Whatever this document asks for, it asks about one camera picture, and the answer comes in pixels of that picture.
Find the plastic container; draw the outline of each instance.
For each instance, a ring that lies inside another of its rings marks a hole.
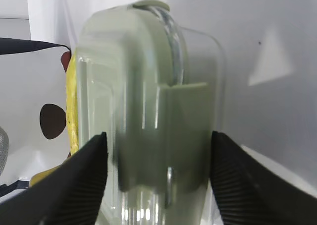
[[[76,49],[79,144],[105,131],[110,158],[97,224],[210,220],[203,208],[222,57],[217,42],[178,27],[161,2],[87,21]],[[201,68],[209,74],[197,75]]]

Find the metal mesh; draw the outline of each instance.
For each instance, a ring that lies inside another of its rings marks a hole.
[[[8,157],[9,138],[6,132],[0,127],[0,175],[3,172]]]

